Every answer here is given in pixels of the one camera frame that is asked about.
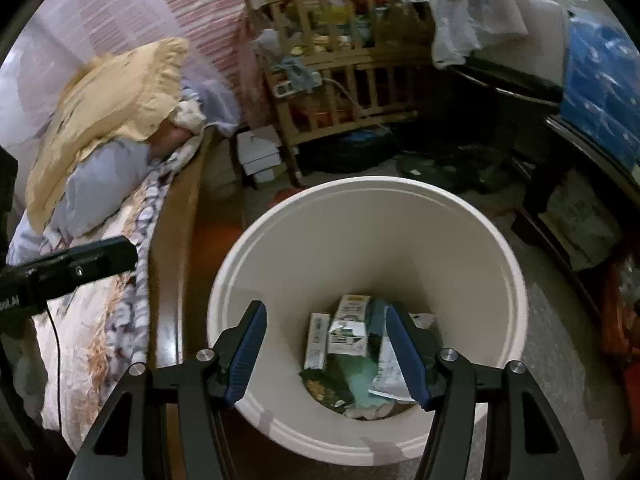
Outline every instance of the floor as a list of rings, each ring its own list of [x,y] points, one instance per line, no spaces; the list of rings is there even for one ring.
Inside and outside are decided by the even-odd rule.
[[[395,162],[387,161],[363,174],[395,176]],[[341,177],[315,173],[306,177],[305,185],[313,186]],[[244,188],[245,225],[266,211],[278,191],[289,187],[289,181],[283,175],[266,188]],[[542,250],[527,245],[511,231],[514,218],[511,209],[520,203],[523,195],[524,187],[514,182],[495,195],[468,192],[462,197],[495,223],[520,263],[530,309],[522,360],[556,411],[585,479],[612,479],[626,462],[626,457],[618,452],[626,421],[623,390],[600,353],[596,327],[564,277]],[[237,412],[225,415],[225,428],[241,480],[411,479],[419,462],[407,460],[375,468],[329,465],[295,455],[271,442]],[[480,478],[484,431],[484,422],[476,425],[468,479]],[[246,454],[249,449],[250,460]]]

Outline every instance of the white trash can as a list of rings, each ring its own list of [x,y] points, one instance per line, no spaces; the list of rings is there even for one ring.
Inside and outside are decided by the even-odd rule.
[[[455,195],[413,180],[337,180],[285,200],[247,229],[209,298],[208,337],[235,326],[251,300],[267,307],[267,333],[238,410],[301,455],[381,465],[422,454],[433,413],[413,407],[383,420],[334,413],[298,376],[312,312],[341,295],[372,294],[433,312],[447,347],[471,362],[519,359],[527,297],[511,248],[485,216]],[[486,407],[476,407],[476,422]]]

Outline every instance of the metal screw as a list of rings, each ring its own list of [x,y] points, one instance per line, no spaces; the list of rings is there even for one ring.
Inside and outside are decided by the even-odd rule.
[[[509,363],[509,370],[511,370],[514,374],[523,374],[527,370],[527,367],[523,362],[511,361]]]
[[[443,348],[442,350],[440,350],[440,358],[443,361],[449,361],[451,363],[458,358],[458,352],[456,352],[453,348]]]
[[[214,355],[215,354],[211,348],[203,348],[202,350],[198,350],[198,353],[196,354],[196,359],[198,361],[202,361],[203,363],[206,363],[207,361],[211,361]]]
[[[146,370],[146,366],[144,363],[136,363],[132,365],[131,368],[129,368],[129,373],[130,375],[133,375],[135,377],[145,373],[145,370]]]

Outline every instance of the yellow pillow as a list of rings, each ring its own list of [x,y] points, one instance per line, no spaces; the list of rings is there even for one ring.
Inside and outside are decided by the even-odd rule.
[[[187,40],[169,38],[106,56],[65,87],[27,179],[27,215],[34,231],[44,231],[67,178],[97,146],[114,137],[145,140],[174,110],[187,49]]]

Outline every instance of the blue gripper pad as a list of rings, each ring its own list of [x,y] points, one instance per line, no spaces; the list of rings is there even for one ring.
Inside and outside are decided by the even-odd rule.
[[[227,406],[233,406],[244,397],[266,331],[267,309],[263,303],[260,303],[229,365],[228,385],[224,396]]]
[[[394,348],[409,394],[422,409],[425,409],[431,396],[427,390],[424,364],[398,311],[392,304],[386,310],[386,334]]]

